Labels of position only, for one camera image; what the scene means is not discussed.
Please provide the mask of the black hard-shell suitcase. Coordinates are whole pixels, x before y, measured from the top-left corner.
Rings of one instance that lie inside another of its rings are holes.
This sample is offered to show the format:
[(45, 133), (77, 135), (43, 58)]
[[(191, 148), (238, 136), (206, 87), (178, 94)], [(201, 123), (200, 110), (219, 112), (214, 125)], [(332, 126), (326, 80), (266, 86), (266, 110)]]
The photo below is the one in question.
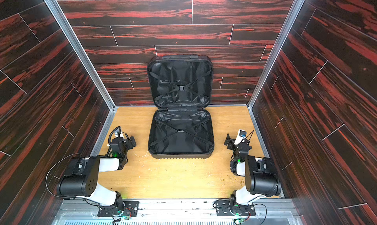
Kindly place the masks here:
[(204, 55), (167, 55), (147, 66), (154, 113), (148, 151), (154, 158), (208, 158), (215, 149), (211, 114), (214, 66)]

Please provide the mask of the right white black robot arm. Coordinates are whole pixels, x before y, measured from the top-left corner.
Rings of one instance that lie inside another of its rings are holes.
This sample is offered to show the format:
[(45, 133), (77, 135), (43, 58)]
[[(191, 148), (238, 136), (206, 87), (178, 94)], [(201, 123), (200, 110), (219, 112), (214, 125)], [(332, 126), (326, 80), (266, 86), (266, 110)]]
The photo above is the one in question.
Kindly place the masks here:
[(230, 209), (244, 209), (252, 206), (259, 198), (280, 195), (281, 182), (272, 159), (249, 155), (252, 147), (244, 130), (239, 130), (234, 139), (227, 134), (224, 145), (233, 152), (231, 172), (245, 178), (245, 185), (230, 196)]

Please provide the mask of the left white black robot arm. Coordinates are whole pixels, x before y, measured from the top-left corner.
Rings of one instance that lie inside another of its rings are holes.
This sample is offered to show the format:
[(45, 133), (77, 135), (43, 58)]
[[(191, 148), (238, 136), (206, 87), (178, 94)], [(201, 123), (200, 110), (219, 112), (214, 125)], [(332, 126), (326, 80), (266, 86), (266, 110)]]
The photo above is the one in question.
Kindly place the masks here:
[(127, 152), (136, 147), (133, 136), (122, 136), (109, 143), (110, 152), (105, 156), (73, 158), (57, 185), (58, 196), (83, 198), (100, 207), (124, 210), (121, 194), (100, 185), (99, 173), (120, 171), (128, 163)]

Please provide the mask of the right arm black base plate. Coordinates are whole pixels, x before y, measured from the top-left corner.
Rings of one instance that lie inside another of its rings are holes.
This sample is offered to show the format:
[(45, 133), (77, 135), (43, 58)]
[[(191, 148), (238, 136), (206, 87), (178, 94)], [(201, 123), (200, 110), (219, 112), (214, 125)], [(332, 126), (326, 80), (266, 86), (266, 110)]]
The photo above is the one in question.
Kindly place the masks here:
[(217, 199), (213, 203), (217, 216), (255, 216), (256, 212), (251, 205), (241, 205), (230, 199)]

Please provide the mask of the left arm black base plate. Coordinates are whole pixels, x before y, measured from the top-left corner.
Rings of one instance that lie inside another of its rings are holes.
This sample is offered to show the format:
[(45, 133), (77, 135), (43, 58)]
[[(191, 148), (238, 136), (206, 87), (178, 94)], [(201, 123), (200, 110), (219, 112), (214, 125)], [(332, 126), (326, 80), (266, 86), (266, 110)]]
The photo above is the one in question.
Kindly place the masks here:
[(97, 216), (98, 217), (136, 217), (138, 213), (140, 202), (137, 200), (124, 200), (123, 207), (100, 206)]

